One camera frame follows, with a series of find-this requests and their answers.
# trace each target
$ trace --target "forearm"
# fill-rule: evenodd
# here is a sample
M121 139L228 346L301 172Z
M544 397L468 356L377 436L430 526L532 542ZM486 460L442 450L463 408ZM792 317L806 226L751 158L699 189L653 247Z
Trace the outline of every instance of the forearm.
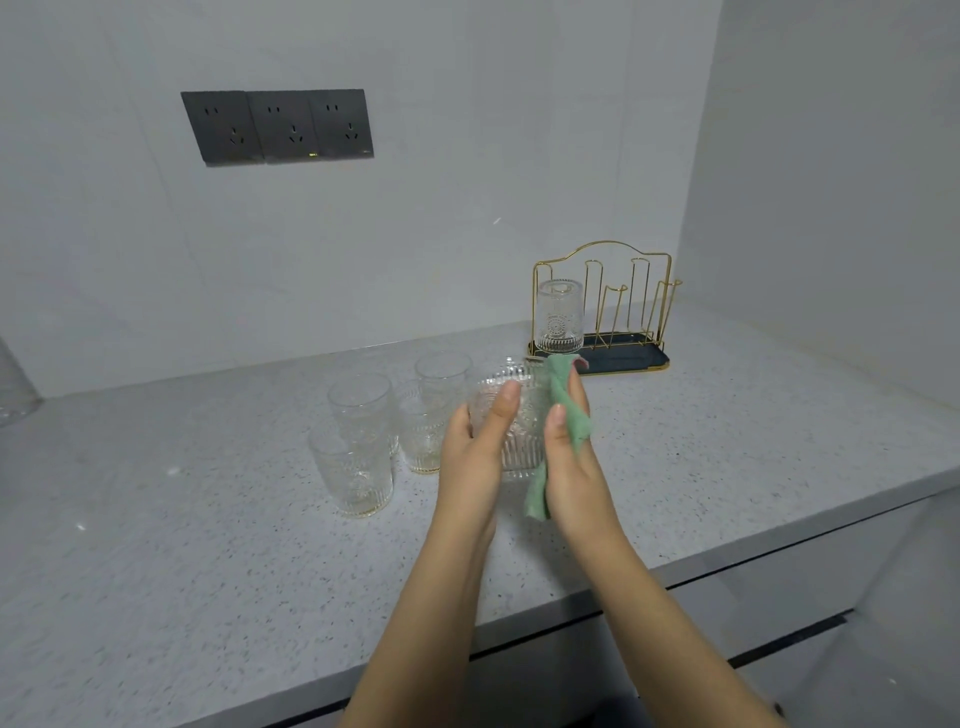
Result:
M453 722L489 545L431 527L341 726Z
M782 726L660 586L622 534L578 558L657 725Z

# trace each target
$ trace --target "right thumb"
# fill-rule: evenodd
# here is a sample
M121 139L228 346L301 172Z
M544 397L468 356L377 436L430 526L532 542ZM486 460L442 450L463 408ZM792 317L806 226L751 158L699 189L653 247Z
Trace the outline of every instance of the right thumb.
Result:
M566 431L566 408L562 404L554 404L546 416L543 446L551 478L565 477L577 467L570 433Z

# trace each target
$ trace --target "right forearm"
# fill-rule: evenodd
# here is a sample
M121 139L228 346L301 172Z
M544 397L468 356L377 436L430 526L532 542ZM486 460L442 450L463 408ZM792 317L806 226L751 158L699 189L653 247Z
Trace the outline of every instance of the right forearm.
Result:
M780 726L643 565L626 537L575 549L658 726Z

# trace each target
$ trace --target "speckled countertop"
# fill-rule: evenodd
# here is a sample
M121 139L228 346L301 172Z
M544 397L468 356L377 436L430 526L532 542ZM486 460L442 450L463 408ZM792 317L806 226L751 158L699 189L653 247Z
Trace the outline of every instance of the speckled countertop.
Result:
M0 723L171 728L297 686L342 697L331 676L369 658L436 477L402 473L371 519L333 515L305 446L325 386L409 378L431 349L493 363L527 330L71 396L0 430ZM666 372L587 380L598 455L651 567L960 467L960 413L690 304L667 341ZM521 502L504 492L480 624L586 586Z

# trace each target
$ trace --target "electrical outlet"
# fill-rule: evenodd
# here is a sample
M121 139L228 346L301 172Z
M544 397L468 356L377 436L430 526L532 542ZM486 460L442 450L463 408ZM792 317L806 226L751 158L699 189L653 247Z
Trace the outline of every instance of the electrical outlet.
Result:
M325 159L373 156L373 137L362 88L308 91L313 125Z
M208 165L263 161L245 92L184 91L180 98Z
M247 101L267 161L316 158L307 91L250 91Z

